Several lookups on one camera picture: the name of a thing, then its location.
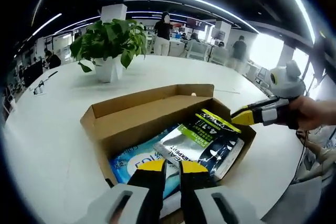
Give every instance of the white pot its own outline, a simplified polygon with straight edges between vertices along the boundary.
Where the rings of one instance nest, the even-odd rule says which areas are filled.
[[[121,55],[112,59],[112,57],[103,60],[102,58],[95,59],[99,66],[95,66],[96,75],[101,82],[114,82],[121,78],[124,66],[120,62]]]

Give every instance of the cardboard box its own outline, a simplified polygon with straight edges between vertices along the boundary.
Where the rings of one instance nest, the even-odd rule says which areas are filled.
[[[80,122],[94,143],[104,177],[117,184],[108,159],[125,148],[151,139],[169,126],[185,121],[199,109],[206,108],[230,122],[230,109],[213,98],[213,93],[214,86],[211,84],[178,84],[93,104]],[[241,130],[241,139],[245,144],[221,184],[242,161],[256,135],[248,126],[236,127]],[[182,218],[179,210],[162,222],[180,223]]]

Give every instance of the white table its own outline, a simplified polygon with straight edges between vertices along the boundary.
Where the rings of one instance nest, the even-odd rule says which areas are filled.
[[[17,185],[46,223],[70,223],[82,217],[94,199],[109,189],[80,118],[93,103],[177,83],[212,83],[214,97],[236,110],[266,96],[232,69],[197,60],[137,57],[112,84],[98,83],[76,63],[55,70],[46,94],[27,90],[5,125],[5,149]],[[237,190],[263,217],[291,182],[302,151],[285,126],[253,126],[256,138],[228,186]]]

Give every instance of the blue package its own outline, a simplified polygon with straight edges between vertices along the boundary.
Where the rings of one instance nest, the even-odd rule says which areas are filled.
[[[167,136],[173,129],[170,127],[149,141],[127,148],[123,153],[109,160],[110,167],[119,183],[127,184],[136,169],[149,161],[163,159],[162,155],[157,152],[153,145]],[[163,198],[166,198],[180,184],[178,168],[173,164],[167,164],[166,184],[163,192]]]

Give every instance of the potted plant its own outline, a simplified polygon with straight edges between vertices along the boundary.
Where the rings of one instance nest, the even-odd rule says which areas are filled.
[[[87,27],[87,32],[71,45],[71,56],[78,60],[84,72],[92,71],[81,60],[94,64],[96,75],[102,82],[121,77],[123,66],[127,68],[134,55],[146,54],[146,35],[135,20],[101,20]]]

